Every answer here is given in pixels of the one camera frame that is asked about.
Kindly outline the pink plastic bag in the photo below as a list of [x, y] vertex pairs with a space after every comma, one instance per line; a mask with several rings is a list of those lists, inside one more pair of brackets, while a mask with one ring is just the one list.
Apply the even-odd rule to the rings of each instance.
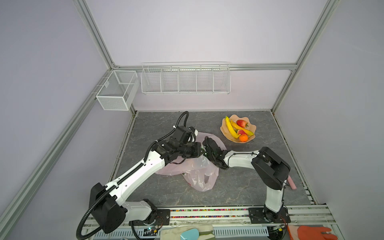
[[199, 192], [210, 191], [219, 176], [217, 167], [208, 158], [208, 153], [202, 147], [202, 154], [196, 158], [187, 155], [179, 155], [171, 163], [156, 172], [161, 176], [181, 175], [185, 181]]

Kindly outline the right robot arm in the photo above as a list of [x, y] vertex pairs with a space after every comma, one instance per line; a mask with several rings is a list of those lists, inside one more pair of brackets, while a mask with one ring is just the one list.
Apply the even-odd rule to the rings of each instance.
[[266, 185], [263, 207], [248, 208], [252, 224], [289, 224], [288, 209], [284, 206], [284, 189], [291, 171], [290, 165], [268, 147], [258, 151], [236, 152], [222, 150], [209, 137], [203, 141], [204, 156], [217, 167], [254, 169]]

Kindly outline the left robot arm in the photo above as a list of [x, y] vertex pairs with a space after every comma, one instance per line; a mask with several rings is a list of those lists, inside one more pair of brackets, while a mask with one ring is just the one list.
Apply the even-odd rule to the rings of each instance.
[[183, 160], [202, 155], [197, 142], [197, 130], [187, 127], [189, 112], [183, 112], [171, 132], [155, 140], [147, 148], [145, 156], [120, 177], [93, 186], [89, 209], [82, 217], [76, 238], [86, 240], [99, 231], [109, 234], [128, 221], [153, 222], [157, 207], [147, 199], [127, 202], [129, 196], [151, 175], [172, 163], [178, 157]]

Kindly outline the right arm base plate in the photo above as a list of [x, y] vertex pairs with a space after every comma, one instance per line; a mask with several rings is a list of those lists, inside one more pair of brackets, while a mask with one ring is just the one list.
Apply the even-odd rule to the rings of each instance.
[[252, 224], [291, 223], [291, 218], [286, 206], [282, 206], [282, 208], [277, 213], [269, 210], [267, 207], [249, 208], [249, 218]]

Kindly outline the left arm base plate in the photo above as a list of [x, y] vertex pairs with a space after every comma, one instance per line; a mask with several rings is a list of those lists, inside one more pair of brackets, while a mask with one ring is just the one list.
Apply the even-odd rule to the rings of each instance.
[[170, 215], [170, 209], [154, 210], [144, 221], [135, 220], [133, 223], [135, 226], [167, 226], [170, 223]]

